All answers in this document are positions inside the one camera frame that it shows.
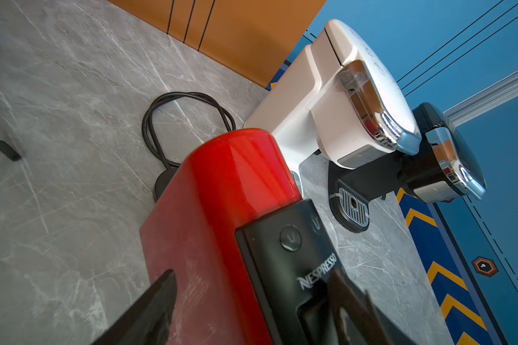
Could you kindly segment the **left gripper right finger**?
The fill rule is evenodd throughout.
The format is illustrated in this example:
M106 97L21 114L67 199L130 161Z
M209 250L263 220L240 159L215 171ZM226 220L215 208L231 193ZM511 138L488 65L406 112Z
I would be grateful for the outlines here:
M339 344L413 344L340 269L330 273L327 296Z

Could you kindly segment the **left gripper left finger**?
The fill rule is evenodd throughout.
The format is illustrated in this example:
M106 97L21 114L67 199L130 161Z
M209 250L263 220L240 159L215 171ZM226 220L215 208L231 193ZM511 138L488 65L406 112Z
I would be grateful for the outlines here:
M167 270L94 343L167 344L176 296L176 274Z

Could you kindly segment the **red Nespresso coffee machine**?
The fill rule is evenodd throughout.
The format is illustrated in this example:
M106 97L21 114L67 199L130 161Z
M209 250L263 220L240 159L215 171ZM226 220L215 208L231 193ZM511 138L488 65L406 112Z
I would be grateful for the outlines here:
M151 280L176 274L170 344L339 344L342 261L273 136L227 133L181 164L140 230Z

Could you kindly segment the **white coffee machine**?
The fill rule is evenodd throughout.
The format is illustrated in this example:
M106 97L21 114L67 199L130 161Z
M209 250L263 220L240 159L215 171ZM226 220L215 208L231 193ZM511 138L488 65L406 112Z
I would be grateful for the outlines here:
M386 66L347 24L330 20L244 124L270 132L292 177L321 152L354 170L384 155L416 155L417 121Z

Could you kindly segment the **black coffee machine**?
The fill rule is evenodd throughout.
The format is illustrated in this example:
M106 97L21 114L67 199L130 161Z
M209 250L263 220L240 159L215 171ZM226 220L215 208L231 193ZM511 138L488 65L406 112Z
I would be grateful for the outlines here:
M424 102L413 110L422 135L416 155L399 151L355 170L329 164L328 196L332 215L347 230L361 233L370 225L368 204L403 189L425 204L486 193L483 171L462 136L445 123L443 112Z

